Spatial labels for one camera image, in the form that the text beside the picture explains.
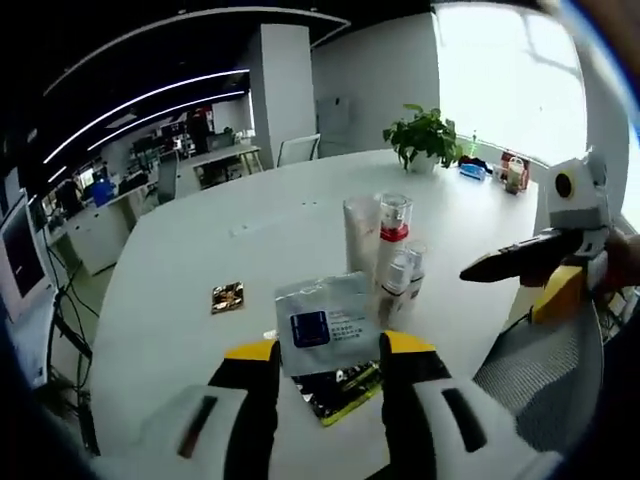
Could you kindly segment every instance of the white pot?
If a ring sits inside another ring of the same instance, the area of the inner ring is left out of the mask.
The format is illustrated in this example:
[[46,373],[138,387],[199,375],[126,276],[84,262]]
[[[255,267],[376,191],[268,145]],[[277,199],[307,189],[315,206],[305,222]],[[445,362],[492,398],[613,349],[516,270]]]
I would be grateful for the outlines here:
[[421,175],[431,175],[438,163],[438,158],[434,155],[428,157],[426,152],[420,152],[409,165],[409,171]]

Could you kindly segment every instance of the ceiling light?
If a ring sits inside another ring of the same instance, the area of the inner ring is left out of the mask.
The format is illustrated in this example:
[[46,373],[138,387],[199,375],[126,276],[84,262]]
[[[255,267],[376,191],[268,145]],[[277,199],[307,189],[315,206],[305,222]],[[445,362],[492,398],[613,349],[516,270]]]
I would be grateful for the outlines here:
[[178,82],[178,83],[174,83],[174,84],[171,84],[171,85],[167,85],[166,87],[158,88],[157,90],[153,90],[151,92],[145,93],[144,95],[140,95],[139,97],[136,97],[133,100],[129,100],[127,103],[123,103],[119,107],[116,107],[113,110],[108,111],[104,115],[96,118],[91,123],[88,123],[87,125],[82,127],[80,130],[78,130],[76,133],[71,135],[64,142],[62,142],[60,144],[60,146],[58,148],[56,148],[53,152],[51,152],[49,154],[49,156],[47,158],[45,158],[44,162],[42,162],[42,163],[45,163],[45,164],[49,163],[51,161],[51,159],[53,157],[55,157],[60,152],[60,150],[62,150],[67,145],[69,145],[69,143],[71,143],[73,140],[78,138],[80,135],[82,135],[84,132],[89,130],[91,127],[95,126],[97,123],[101,122],[105,118],[109,117],[110,115],[113,115],[114,113],[116,113],[116,112],[118,112],[118,111],[120,111],[120,110],[122,110],[124,108],[130,107],[131,105],[133,105],[136,102],[139,102],[140,100],[144,100],[145,98],[149,98],[149,97],[151,97],[153,95],[156,95],[157,93],[166,92],[167,90],[171,90],[172,88],[181,87],[182,85],[188,85],[190,83],[199,82],[201,80],[208,80],[210,78],[225,77],[225,76],[228,76],[228,75],[236,75],[238,73],[248,73],[248,72],[249,72],[249,69],[241,69],[241,70],[231,70],[229,72],[213,73],[211,75],[204,75],[202,77],[196,77],[196,78],[190,78],[189,80],[183,80],[182,82]]
[[60,176],[60,174],[61,174],[62,172],[64,172],[66,169],[67,169],[67,167],[62,167],[60,170],[58,170],[58,171],[55,173],[55,175],[49,179],[49,183],[53,182],[56,178],[58,178],[58,177]]
[[96,148],[99,145],[102,145],[104,142],[106,142],[107,140],[112,139],[113,137],[115,137],[116,135],[120,135],[122,132],[129,130],[130,128],[135,127],[136,125],[140,125],[143,122],[146,122],[147,120],[151,120],[152,118],[156,118],[156,117],[160,117],[162,115],[166,115],[167,113],[173,112],[174,110],[179,110],[181,108],[185,108],[185,107],[189,107],[191,105],[195,105],[197,103],[202,103],[202,102],[206,102],[209,100],[216,100],[218,98],[224,98],[224,97],[230,97],[232,95],[241,95],[243,94],[244,91],[240,90],[238,92],[231,92],[231,93],[223,93],[221,95],[214,95],[213,97],[206,97],[206,98],[201,98],[200,100],[194,100],[193,102],[189,102],[189,103],[183,103],[182,105],[178,105],[176,107],[171,107],[168,108],[166,110],[163,110],[161,112],[158,113],[154,113],[153,115],[149,115],[148,117],[145,117],[141,120],[138,120],[136,122],[130,123],[129,125],[127,125],[126,127],[122,127],[120,130],[118,130],[117,132],[113,132],[110,135],[107,135],[106,137],[104,137],[102,140],[97,141],[96,143],[94,143],[93,145],[91,145],[89,148],[87,148],[87,152],[93,150],[94,148]]

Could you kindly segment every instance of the potted plant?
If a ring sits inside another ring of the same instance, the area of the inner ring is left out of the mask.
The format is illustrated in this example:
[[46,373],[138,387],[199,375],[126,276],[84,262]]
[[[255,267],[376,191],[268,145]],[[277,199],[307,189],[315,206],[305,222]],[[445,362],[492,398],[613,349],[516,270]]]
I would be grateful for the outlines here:
[[400,119],[382,131],[385,142],[393,150],[405,170],[430,173],[436,164],[448,168],[462,156],[462,147],[456,143],[455,123],[441,120],[437,108],[425,112],[420,105],[405,104],[404,108],[414,112],[413,120]]

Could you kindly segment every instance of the ceiling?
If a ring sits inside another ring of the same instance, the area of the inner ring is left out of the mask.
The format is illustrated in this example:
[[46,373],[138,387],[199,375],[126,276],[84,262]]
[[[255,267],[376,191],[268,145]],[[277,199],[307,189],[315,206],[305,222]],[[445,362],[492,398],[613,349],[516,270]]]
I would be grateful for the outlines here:
[[7,46],[4,71],[9,73],[0,92],[0,174],[18,165],[27,188],[42,193],[46,180],[62,166],[73,171],[85,163],[87,147],[113,132],[107,125],[126,113],[142,118],[199,98],[247,90],[248,75],[236,74],[153,95],[97,122],[43,165],[76,132],[125,102],[166,85],[235,69],[260,24],[306,25],[313,45],[428,11],[431,3],[368,2],[362,8],[360,2],[346,0],[62,1],[41,2],[33,14],[31,4],[10,2],[0,18]]

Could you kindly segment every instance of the white packet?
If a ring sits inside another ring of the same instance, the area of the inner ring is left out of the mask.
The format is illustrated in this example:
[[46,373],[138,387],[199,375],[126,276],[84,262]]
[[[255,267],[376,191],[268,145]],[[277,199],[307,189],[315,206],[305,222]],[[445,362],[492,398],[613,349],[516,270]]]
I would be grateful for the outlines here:
[[381,330],[371,319],[371,296],[362,272],[277,289],[284,375],[310,375],[378,360]]
[[343,203],[347,271],[364,272],[372,285],[380,245],[380,199],[380,195],[366,195]]

